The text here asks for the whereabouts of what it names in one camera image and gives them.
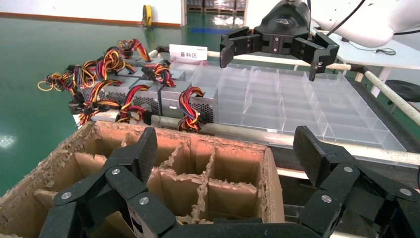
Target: ventilation grille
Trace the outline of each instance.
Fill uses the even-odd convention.
[[[90,97],[91,97],[91,92],[92,92],[92,88],[82,88],[82,95],[83,95],[83,99],[85,100],[85,102],[89,101]],[[98,93],[98,100],[99,99],[105,99],[105,93],[101,90]]]
[[[116,101],[120,105],[123,105],[125,103],[125,98],[126,98],[126,95],[124,93],[108,92],[106,94],[106,99]]]
[[[82,95],[85,101],[89,101],[89,98],[91,97],[92,88],[82,88]]]
[[[200,113],[200,117],[202,117],[204,122],[214,123],[213,108],[211,108],[208,104],[190,103],[190,105]]]
[[[160,115],[159,104],[153,98],[134,96],[133,105],[140,106],[146,110],[152,111],[153,115]]]

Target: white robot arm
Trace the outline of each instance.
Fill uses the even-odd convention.
[[[312,0],[311,19],[332,30],[360,0]],[[334,33],[365,47],[380,47],[395,33],[420,27],[420,0],[366,0]]]

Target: white label sign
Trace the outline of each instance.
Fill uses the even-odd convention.
[[[207,60],[207,47],[203,46],[185,46],[185,45],[169,45],[171,58],[184,58],[192,60]]]

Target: power supply unit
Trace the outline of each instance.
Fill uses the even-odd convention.
[[[143,78],[143,72],[142,72],[142,68],[141,67],[134,67],[134,70],[136,71],[134,74],[130,74],[130,72],[124,68],[121,71],[117,72],[116,75],[117,76],[121,76],[121,77],[134,77],[134,78]],[[178,80],[178,81],[186,81],[187,78],[185,77],[185,72],[184,71],[179,71],[179,70],[169,70],[170,74],[172,75],[172,79],[173,80]]]
[[[123,105],[125,103],[125,98],[127,97],[127,93],[130,90],[131,86],[139,81],[138,78],[132,77],[121,77],[116,75],[108,76],[109,80],[118,80],[122,84],[120,86],[107,86],[101,89],[104,93],[104,98],[101,98],[99,95],[99,99],[108,99],[118,102],[119,104]]]
[[[142,78],[142,76],[143,76],[142,68],[141,67],[134,67],[134,70],[136,72],[133,73],[133,74],[130,74],[130,72],[126,68],[123,68],[122,70],[117,72],[116,75],[121,76],[121,77]]]
[[[139,79],[133,77],[120,77],[116,75],[108,75],[108,80],[118,80],[122,84],[120,86],[107,86],[103,88],[101,91],[98,92],[98,99],[109,99],[120,103],[120,99],[122,99],[123,101],[125,99],[125,96],[122,97],[123,95],[120,94],[126,95],[130,86],[136,83]],[[82,93],[83,99],[85,101],[88,101],[90,99],[93,86],[90,88],[78,89],[78,91]]]
[[[150,64],[157,64],[162,62],[162,58],[151,58],[151,62],[146,62],[144,61],[144,59],[142,59],[140,56],[138,55],[134,55],[133,57],[131,57],[130,59],[124,59],[126,63],[134,66],[134,67],[144,67],[146,65],[150,65]]]
[[[218,123],[217,88],[200,87],[204,92],[203,97],[191,97],[190,105],[200,113],[200,118],[205,123]]]
[[[119,110],[111,109],[107,112],[102,112],[100,114],[93,115],[91,117],[91,120],[115,122],[115,118],[118,116],[119,112],[120,112]],[[131,112],[130,114],[133,118],[139,117],[135,112]],[[129,124],[144,124],[144,123],[142,121],[137,122],[136,120],[131,119]]]
[[[141,84],[149,86],[149,89],[147,91],[137,91],[134,93],[132,104],[151,111],[153,115],[162,115],[162,109],[160,106],[160,91],[163,86],[153,81],[138,80],[132,85],[132,87]]]
[[[179,95],[190,86],[190,82],[177,81],[175,87],[164,87],[161,90],[162,116],[179,119],[184,116],[179,108]]]

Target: cardboard box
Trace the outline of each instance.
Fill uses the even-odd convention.
[[[97,172],[112,151],[135,143],[144,126],[88,123],[0,198],[0,233],[36,238],[57,192]],[[284,222],[282,189],[265,146],[155,128],[158,153],[147,187],[183,223],[216,217]],[[133,237],[121,214],[93,237]]]

